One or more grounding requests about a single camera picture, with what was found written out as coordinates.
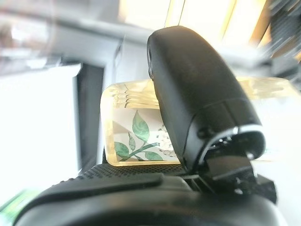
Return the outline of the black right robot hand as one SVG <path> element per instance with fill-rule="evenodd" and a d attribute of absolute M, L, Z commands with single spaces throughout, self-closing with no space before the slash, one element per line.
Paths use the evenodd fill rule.
<path fill-rule="evenodd" d="M 149 75 L 184 170 L 163 167 L 77 177 L 42 192 L 16 226 L 283 226 L 272 180 L 251 161 L 266 147 L 262 124 L 224 60 L 183 26 L 147 41 Z"/>

